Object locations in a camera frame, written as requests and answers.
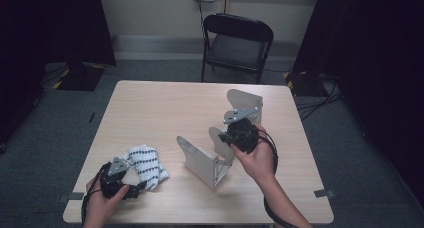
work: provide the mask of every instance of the wooden table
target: wooden table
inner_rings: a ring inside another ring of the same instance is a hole
[[[227,91],[238,89],[263,97],[262,125],[274,139],[277,178],[293,203],[311,223],[330,223],[327,197],[316,198],[323,184],[299,119],[285,86],[183,82],[121,81],[117,84],[87,155],[74,192],[100,167],[134,146],[147,144],[158,151],[170,178],[153,192],[120,203],[112,223],[143,224],[269,224],[263,195],[237,159],[213,190],[184,164],[176,137],[214,154],[209,127],[224,129],[223,116],[232,110]],[[82,201],[69,201],[63,218],[80,223]]]

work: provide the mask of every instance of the black and white fabric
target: black and white fabric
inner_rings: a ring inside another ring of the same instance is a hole
[[[147,181],[147,191],[153,191],[163,180],[169,178],[168,172],[159,163],[157,151],[147,145],[130,148],[128,154],[123,156],[140,177],[141,182]]]

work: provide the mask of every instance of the forearm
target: forearm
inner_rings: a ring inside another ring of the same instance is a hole
[[[302,213],[300,213],[291,202],[274,176],[255,179],[255,181],[262,190],[269,207],[275,215],[297,227],[312,227]]]

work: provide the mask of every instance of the patterned fabric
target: patterned fabric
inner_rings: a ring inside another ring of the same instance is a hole
[[[147,181],[145,190],[153,191],[161,181],[169,178],[168,172],[159,163],[156,149],[153,147],[142,145],[130,148],[123,159],[135,169],[141,182]]]

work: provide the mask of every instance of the chair seat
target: chair seat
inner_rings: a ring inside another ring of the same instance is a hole
[[[229,64],[258,70],[266,43],[217,35],[207,53],[207,63]]]

